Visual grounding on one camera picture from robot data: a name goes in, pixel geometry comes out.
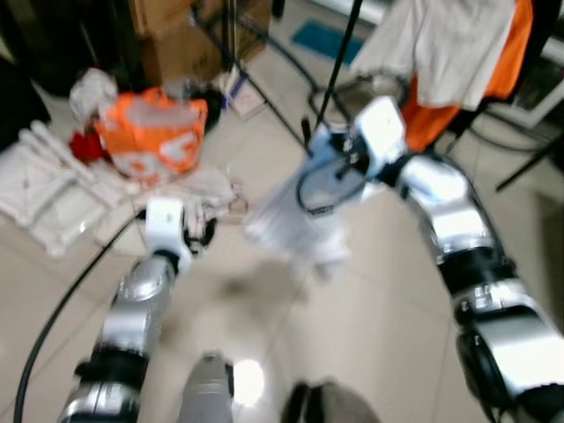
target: tile floor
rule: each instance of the tile floor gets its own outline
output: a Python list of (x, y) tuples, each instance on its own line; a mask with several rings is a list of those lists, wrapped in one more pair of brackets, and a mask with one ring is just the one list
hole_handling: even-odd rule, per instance
[[(289, 35), (311, 17), (345, 25), (338, 15), (293, 0), (272, 32), (289, 45)], [(357, 32), (363, 36), (369, 28), (359, 26)], [(290, 47), (326, 83), (330, 61)], [(271, 51), (256, 60), (253, 72), (299, 128), (307, 110), (305, 84)], [(51, 99), (49, 106), (56, 115), (68, 115), (63, 101)], [(515, 138), (487, 119), (478, 125)], [(56, 127), (68, 131), (68, 119), (57, 120)], [(246, 122), (225, 115), (204, 146), (204, 159), (242, 178), (251, 200), (292, 173), (301, 156), (268, 111)], [(563, 327), (561, 175), (545, 163), (498, 195), (495, 184), (523, 157), (478, 144), (470, 135), (453, 156), (475, 181), (532, 292)], [(187, 374), (209, 349), (263, 366), (263, 397), (254, 407), (237, 410), (237, 421), (279, 421), (296, 381), (326, 377), (355, 388), (383, 423), (485, 421), (464, 386), (449, 298), (412, 215), (389, 192), (349, 207), (344, 215), (353, 257), (343, 276), (329, 284), (297, 278), (279, 257), (246, 242), (238, 227), (220, 228), (208, 254), (177, 283), (145, 385), (141, 421), (174, 421)], [(19, 373), (40, 327), (96, 250), (84, 237), (64, 259), (52, 261), (2, 220), (0, 423), (11, 421)], [(65, 310), (33, 373), (26, 421), (56, 421), (76, 362), (90, 352), (115, 282), (133, 261), (110, 253)]]

